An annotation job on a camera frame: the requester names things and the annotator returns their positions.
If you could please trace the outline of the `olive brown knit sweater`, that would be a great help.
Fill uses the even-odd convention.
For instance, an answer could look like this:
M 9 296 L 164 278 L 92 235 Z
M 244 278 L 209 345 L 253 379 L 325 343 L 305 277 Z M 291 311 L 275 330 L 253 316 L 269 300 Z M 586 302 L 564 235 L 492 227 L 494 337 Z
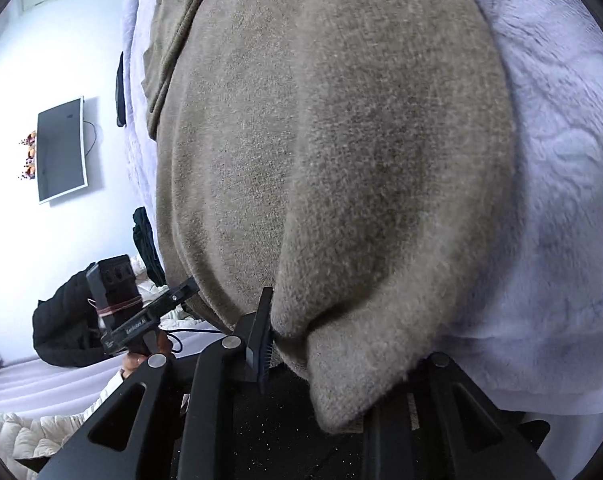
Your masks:
M 284 362 L 341 432 L 457 314 L 513 178 L 475 0 L 157 0 L 144 56 L 170 282 L 225 328 L 272 287 Z

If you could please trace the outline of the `black cloth at bedside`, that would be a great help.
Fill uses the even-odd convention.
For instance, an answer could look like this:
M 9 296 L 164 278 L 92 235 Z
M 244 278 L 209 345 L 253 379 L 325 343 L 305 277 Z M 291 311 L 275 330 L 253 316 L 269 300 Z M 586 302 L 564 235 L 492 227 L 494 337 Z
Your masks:
M 156 286 L 166 286 L 167 280 L 164 275 L 159 255 L 155 246 L 154 232 L 150 224 L 146 208 L 138 207 L 134 210 L 133 216 L 133 241 L 138 254 L 141 256 L 147 275 Z

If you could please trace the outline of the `black jacket on bed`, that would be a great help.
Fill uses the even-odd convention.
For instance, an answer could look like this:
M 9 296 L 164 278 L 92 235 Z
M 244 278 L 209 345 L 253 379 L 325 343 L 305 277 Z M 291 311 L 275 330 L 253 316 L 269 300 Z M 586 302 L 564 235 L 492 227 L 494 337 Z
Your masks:
M 33 312 L 33 348 L 47 364 L 86 367 L 108 358 L 96 310 L 88 303 L 92 294 L 86 272 L 74 274 Z

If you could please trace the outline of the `lavender textured bedspread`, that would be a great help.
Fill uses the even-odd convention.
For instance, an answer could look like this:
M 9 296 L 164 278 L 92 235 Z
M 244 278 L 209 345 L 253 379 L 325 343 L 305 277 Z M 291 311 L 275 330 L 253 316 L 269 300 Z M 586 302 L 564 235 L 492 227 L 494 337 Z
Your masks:
M 506 410 L 602 413 L 603 34 L 579 0 L 475 2 L 507 78 L 513 178 L 425 356 L 449 353 Z

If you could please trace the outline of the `white puffer jacket sleeve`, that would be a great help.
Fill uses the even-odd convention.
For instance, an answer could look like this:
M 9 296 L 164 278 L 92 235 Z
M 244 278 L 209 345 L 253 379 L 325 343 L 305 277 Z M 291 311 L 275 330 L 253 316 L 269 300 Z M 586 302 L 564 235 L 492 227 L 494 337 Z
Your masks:
M 27 468 L 18 458 L 53 456 L 123 382 L 123 374 L 118 372 L 95 402 L 79 414 L 27 418 L 0 412 L 0 459 L 15 477 L 28 479 Z

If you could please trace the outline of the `wall mounted monitor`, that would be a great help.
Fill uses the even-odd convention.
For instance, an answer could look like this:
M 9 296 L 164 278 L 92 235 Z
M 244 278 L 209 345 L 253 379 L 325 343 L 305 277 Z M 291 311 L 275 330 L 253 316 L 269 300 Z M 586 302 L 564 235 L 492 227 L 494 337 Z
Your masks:
M 85 168 L 84 99 L 44 110 L 36 129 L 36 185 L 39 203 L 88 186 Z

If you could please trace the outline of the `colourful wall decoration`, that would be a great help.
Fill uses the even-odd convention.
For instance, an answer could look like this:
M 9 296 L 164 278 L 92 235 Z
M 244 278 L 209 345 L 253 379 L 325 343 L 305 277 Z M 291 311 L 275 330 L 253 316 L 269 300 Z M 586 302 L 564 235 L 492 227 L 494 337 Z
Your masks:
M 20 178 L 21 180 L 33 180 L 36 177 L 36 132 L 31 131 L 20 141 L 20 144 L 27 149 Z

